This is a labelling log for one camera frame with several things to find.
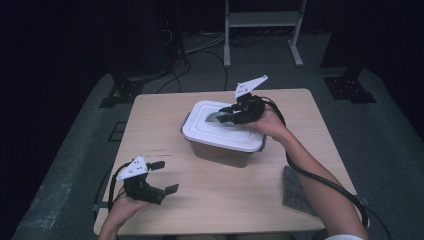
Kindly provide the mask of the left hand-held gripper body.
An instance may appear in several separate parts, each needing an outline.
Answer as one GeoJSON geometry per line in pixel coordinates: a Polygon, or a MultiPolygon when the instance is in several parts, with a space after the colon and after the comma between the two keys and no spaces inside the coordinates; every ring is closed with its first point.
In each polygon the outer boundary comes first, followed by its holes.
{"type": "Polygon", "coordinates": [[[115,179],[124,182],[124,190],[128,197],[160,205],[166,196],[165,190],[147,183],[146,179],[150,171],[149,163],[145,162],[143,155],[140,155],[124,164],[115,179]]]}

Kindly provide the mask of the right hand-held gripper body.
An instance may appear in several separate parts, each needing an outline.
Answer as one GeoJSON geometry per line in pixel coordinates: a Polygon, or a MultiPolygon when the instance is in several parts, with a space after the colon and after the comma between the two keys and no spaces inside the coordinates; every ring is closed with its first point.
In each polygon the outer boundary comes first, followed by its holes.
{"type": "Polygon", "coordinates": [[[258,120],[264,112],[265,102],[261,97],[253,95],[252,91],[264,83],[267,79],[268,76],[263,75],[249,81],[238,83],[234,92],[236,102],[231,105],[233,113],[219,113],[219,116],[232,115],[236,125],[246,124],[258,120]]]}

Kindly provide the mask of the white lid with grey handle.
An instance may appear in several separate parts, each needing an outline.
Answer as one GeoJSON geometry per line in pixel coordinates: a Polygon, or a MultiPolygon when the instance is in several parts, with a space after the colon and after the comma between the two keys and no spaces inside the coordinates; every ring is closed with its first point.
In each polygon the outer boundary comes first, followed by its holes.
{"type": "Polygon", "coordinates": [[[208,100],[197,102],[181,127],[184,138],[192,142],[239,152],[260,151],[266,141],[266,136],[262,133],[231,123],[221,124],[218,120],[207,121],[210,114],[215,114],[221,108],[229,106],[229,103],[224,102],[208,100]]]}

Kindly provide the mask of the translucent plastic storage box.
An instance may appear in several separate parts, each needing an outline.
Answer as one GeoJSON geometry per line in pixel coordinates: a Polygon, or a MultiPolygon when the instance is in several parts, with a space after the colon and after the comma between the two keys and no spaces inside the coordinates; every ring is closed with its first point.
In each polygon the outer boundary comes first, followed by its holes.
{"type": "Polygon", "coordinates": [[[265,147],[264,145],[264,147],[260,151],[246,153],[219,147],[213,147],[202,143],[192,142],[189,140],[187,141],[190,143],[194,154],[198,158],[237,168],[246,167],[249,164],[252,155],[256,152],[261,152],[265,147]]]}

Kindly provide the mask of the grey fuzzy cloth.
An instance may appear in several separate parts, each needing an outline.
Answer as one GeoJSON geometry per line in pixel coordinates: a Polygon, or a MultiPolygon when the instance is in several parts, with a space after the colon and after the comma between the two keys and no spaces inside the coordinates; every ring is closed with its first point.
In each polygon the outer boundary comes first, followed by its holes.
{"type": "Polygon", "coordinates": [[[284,206],[316,216],[296,172],[289,166],[283,168],[283,200],[284,206]]]}

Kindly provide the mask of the person's left hand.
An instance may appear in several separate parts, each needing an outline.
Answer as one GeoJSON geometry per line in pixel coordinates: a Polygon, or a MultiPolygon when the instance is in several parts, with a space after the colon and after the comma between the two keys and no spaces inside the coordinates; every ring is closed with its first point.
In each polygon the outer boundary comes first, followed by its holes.
{"type": "Polygon", "coordinates": [[[113,201],[104,225],[110,229],[118,231],[127,220],[133,217],[141,208],[148,206],[149,203],[141,200],[134,200],[128,197],[124,188],[118,192],[118,196],[113,201]]]}

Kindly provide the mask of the person's right hand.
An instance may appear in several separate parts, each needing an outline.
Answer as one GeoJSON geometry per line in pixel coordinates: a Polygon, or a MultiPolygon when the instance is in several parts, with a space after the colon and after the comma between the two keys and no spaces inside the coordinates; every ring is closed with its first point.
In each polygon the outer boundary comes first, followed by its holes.
{"type": "Polygon", "coordinates": [[[287,140],[287,127],[282,123],[277,113],[270,107],[265,108],[262,116],[257,121],[247,123],[245,127],[258,130],[260,133],[270,136],[280,143],[287,140]]]}

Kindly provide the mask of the black floor tape marking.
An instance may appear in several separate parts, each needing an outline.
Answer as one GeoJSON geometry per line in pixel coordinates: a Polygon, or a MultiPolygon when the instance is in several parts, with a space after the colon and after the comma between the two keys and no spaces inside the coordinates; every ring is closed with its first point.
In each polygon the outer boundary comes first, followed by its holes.
{"type": "Polygon", "coordinates": [[[125,133],[127,122],[126,121],[118,121],[115,123],[113,130],[109,134],[108,141],[109,142],[121,142],[125,133]]]}

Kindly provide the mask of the black stand base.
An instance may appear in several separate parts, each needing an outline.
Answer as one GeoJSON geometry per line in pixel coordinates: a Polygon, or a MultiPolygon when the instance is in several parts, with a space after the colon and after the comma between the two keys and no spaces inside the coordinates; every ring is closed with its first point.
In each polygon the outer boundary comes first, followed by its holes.
{"type": "Polygon", "coordinates": [[[362,67],[349,66],[343,75],[325,77],[324,82],[335,100],[349,100],[354,104],[375,103],[373,95],[359,81],[362,67]]]}
{"type": "Polygon", "coordinates": [[[113,86],[109,94],[102,99],[99,107],[112,108],[117,104],[133,103],[141,94],[145,84],[161,79],[167,74],[167,70],[124,69],[111,64],[110,75],[113,86]]]}

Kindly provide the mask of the white metal stand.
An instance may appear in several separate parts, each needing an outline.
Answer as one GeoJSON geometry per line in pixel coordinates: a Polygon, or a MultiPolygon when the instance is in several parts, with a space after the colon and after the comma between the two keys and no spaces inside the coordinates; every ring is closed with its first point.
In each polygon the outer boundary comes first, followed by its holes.
{"type": "Polygon", "coordinates": [[[300,34],[305,9],[308,0],[302,0],[300,8],[297,11],[279,11],[279,12],[231,12],[229,9],[229,0],[225,1],[225,19],[224,19],[224,46],[223,46],[223,64],[225,67],[231,66],[231,47],[230,30],[236,28],[261,28],[261,27],[293,27],[294,33],[288,40],[288,46],[291,51],[294,63],[297,67],[304,65],[303,60],[297,48],[298,37],[300,34]]]}

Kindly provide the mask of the person's white shirt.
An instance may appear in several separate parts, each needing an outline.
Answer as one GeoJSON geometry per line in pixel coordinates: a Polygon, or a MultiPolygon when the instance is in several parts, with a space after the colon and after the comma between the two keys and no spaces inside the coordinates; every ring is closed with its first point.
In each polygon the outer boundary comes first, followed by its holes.
{"type": "Polygon", "coordinates": [[[350,234],[339,234],[334,236],[329,236],[325,240],[364,240],[358,236],[350,235],[350,234]]]}

